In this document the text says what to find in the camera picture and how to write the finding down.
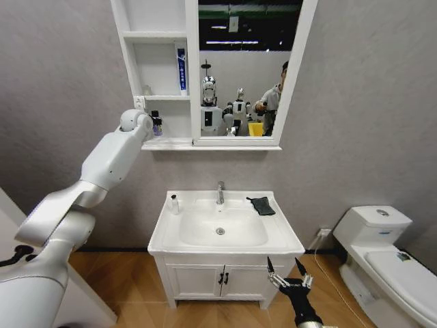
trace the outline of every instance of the soap bottle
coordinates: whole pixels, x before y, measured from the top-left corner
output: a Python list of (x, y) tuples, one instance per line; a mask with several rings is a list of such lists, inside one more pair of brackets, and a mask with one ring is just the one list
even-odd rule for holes
[(178, 215), (179, 214), (179, 202), (176, 198), (176, 195), (171, 195), (171, 214)]
[(163, 135), (163, 119), (159, 117), (158, 111), (152, 111), (153, 134), (157, 137)]

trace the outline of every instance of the shelf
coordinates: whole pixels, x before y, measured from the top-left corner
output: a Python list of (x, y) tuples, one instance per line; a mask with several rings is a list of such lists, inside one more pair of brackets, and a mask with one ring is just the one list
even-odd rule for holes
[(186, 42), (184, 31), (123, 31), (123, 39), (130, 43)]
[(144, 99), (147, 101), (149, 100), (190, 100), (190, 96), (159, 96), (159, 95), (153, 95), (153, 96), (144, 96)]
[(142, 150), (190, 150), (193, 148), (190, 137), (155, 137), (146, 141), (141, 147)]
[(271, 151), (282, 150), (279, 146), (193, 146), (189, 137), (156, 137), (146, 141), (141, 150), (244, 150)]

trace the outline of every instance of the sink drain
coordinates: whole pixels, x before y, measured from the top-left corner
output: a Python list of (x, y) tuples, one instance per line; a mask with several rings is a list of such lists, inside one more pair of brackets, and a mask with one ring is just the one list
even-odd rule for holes
[(216, 233), (219, 234), (219, 235), (225, 234), (225, 229), (223, 229), (223, 228), (217, 228), (217, 229), (216, 229)]

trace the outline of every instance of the yellow bucket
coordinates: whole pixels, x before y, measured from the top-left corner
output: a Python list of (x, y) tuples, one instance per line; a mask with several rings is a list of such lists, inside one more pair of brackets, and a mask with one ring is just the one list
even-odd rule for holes
[(249, 135), (251, 137), (262, 137), (262, 123), (249, 123)]

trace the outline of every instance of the toilet lid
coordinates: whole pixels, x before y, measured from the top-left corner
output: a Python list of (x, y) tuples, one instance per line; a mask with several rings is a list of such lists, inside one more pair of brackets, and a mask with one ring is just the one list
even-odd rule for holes
[(412, 308), (437, 323), (437, 277), (402, 251), (371, 251), (366, 260)]

